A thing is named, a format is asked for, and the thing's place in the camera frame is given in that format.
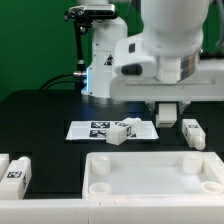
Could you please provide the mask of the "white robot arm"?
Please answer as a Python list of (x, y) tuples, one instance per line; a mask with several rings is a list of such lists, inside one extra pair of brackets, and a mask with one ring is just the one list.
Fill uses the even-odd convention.
[(97, 103), (224, 100), (224, 65), (199, 59), (211, 0), (140, 0), (143, 31), (127, 35), (117, 2), (77, 0), (93, 20), (92, 62), (82, 96)]

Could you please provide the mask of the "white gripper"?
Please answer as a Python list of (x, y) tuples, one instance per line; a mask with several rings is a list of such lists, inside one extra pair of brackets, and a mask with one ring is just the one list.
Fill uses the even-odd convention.
[(145, 101), (151, 115), (156, 111), (155, 102), (181, 101), (178, 108), (182, 114), (190, 101), (224, 100), (224, 59), (202, 60), (193, 75), (176, 84), (164, 84), (155, 78), (115, 76), (109, 93), (117, 101)]

